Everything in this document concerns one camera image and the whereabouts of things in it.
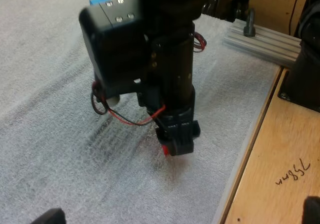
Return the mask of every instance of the black wire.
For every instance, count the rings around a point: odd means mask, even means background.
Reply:
[[[117,114],[119,117],[121,117],[122,119],[126,120],[127,122],[133,124],[133,125],[136,125],[136,126],[146,126],[148,124],[150,124],[151,122],[153,122],[154,120],[151,119],[150,121],[146,122],[146,123],[143,123],[143,124],[140,124],[140,123],[136,123],[136,122],[133,122],[131,121],[130,119],[124,117],[123,115],[121,115],[119,112],[111,109],[108,105],[108,103],[106,101],[102,101],[101,100],[101,104],[103,105],[103,107],[105,108],[105,112],[101,112],[100,110],[97,109],[96,105],[95,105],[95,102],[94,102],[94,97],[97,98],[97,94],[95,93],[95,91],[93,90],[92,93],[91,93],[91,104],[92,104],[92,107],[93,107],[93,110],[98,113],[99,115],[104,115],[107,113],[107,111],[111,111],[115,114]]]
[[[113,110],[113,109],[111,109],[111,108],[109,108],[109,111],[114,112],[114,113],[117,114],[119,117],[121,117],[121,118],[123,118],[124,120],[126,120],[127,122],[129,122],[129,123],[131,123],[131,124],[134,124],[134,125],[137,125],[137,126],[146,126],[146,125],[148,125],[148,124],[150,124],[150,123],[152,123],[152,122],[154,121],[153,119],[151,119],[150,121],[148,121],[148,122],[146,122],[146,123],[143,123],[143,124],[135,123],[135,122],[131,121],[130,119],[128,119],[128,118],[126,118],[126,117],[124,117],[123,115],[121,115],[120,113],[118,113],[117,111],[115,111],[115,110]]]
[[[292,9],[292,13],[291,13],[291,17],[290,17],[290,21],[289,21],[289,35],[291,35],[291,23],[292,23],[292,18],[293,18],[293,16],[294,16],[294,12],[295,12],[295,9],[296,9],[296,2],[297,2],[298,0],[295,0],[295,3],[294,3],[294,5],[293,5],[293,9]]]

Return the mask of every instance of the black object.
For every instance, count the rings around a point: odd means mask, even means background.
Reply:
[[[202,13],[215,17],[218,1],[219,0],[208,0],[203,6]]]
[[[251,8],[248,13],[248,17],[246,18],[246,26],[243,28],[243,34],[245,37],[255,37],[256,29],[255,29],[255,10]]]
[[[320,112],[320,2],[300,20],[301,52],[282,83],[279,97]]]
[[[232,0],[227,21],[234,22],[236,18],[246,20],[249,0]]]
[[[60,208],[50,209],[31,224],[67,224],[65,213]]]
[[[171,155],[190,153],[194,117],[193,20],[207,0],[112,0],[84,8],[83,37],[104,98],[136,92]]]
[[[302,224],[320,224],[319,197],[307,197],[304,201]]]

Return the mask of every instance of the red component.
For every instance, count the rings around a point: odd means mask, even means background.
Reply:
[[[165,156],[169,156],[170,155],[169,148],[166,145],[162,145],[162,149],[163,149],[163,153],[164,153]]]

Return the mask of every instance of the red wire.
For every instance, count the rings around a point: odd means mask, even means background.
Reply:
[[[129,123],[123,119],[121,119],[120,117],[118,117],[114,112],[112,112],[111,110],[109,110],[109,112],[111,113],[112,116],[114,116],[115,118],[117,118],[120,122],[124,123],[124,124],[128,124],[128,125],[134,125],[133,123]]]
[[[159,113],[161,113],[161,112],[163,112],[163,111],[165,110],[165,108],[166,108],[165,105],[162,106],[161,109],[159,109],[157,112],[153,113],[150,117],[147,117],[147,118],[144,119],[143,121],[138,122],[138,124],[144,124],[144,123],[147,123],[148,121],[150,121],[151,119],[156,118],[156,117],[159,115]]]
[[[145,123],[149,122],[151,119],[156,118],[161,112],[163,112],[165,110],[165,108],[166,108],[165,105],[162,106],[162,108],[160,108],[157,112],[153,113],[150,117],[147,117],[146,119],[142,120],[141,122],[137,122],[137,124],[142,125],[142,124],[145,124]],[[123,120],[122,118],[120,118],[118,115],[116,115],[111,110],[109,110],[109,112],[111,113],[112,116],[117,118],[120,122],[122,122],[124,124],[128,124],[128,125],[134,125],[133,123],[129,123],[129,122]]]

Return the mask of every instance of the wooden board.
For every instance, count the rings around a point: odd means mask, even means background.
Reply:
[[[270,28],[285,34],[289,33],[290,17],[291,35],[294,35],[300,15],[306,0],[250,0],[249,6],[255,8],[255,24]]]
[[[275,90],[226,224],[301,223],[307,196],[320,196],[320,113]]]
[[[230,179],[228,181],[228,183],[230,182],[230,184],[229,185],[227,184],[225,187],[226,197],[221,199],[221,202],[223,203],[223,205],[219,206],[219,208],[217,209],[216,211],[217,217],[214,218],[216,220],[214,220],[213,223],[224,223],[224,221],[227,218],[228,211],[232,204],[232,200],[236,194],[237,187],[240,183],[242,174],[244,173],[253,145],[256,141],[257,135],[259,133],[263,120],[266,116],[272,96],[275,92],[275,88],[279,82],[282,70],[283,69],[279,67],[274,77],[275,79],[273,80],[272,86],[270,87],[270,91],[265,99],[263,107],[256,119],[256,123],[253,124],[252,129],[249,130],[251,134],[250,136],[248,136],[248,138],[245,138],[243,142],[241,151],[239,152],[239,157],[241,158],[239,158],[235,163],[235,166],[238,167],[238,169],[235,169],[235,172],[232,172],[230,176]]]

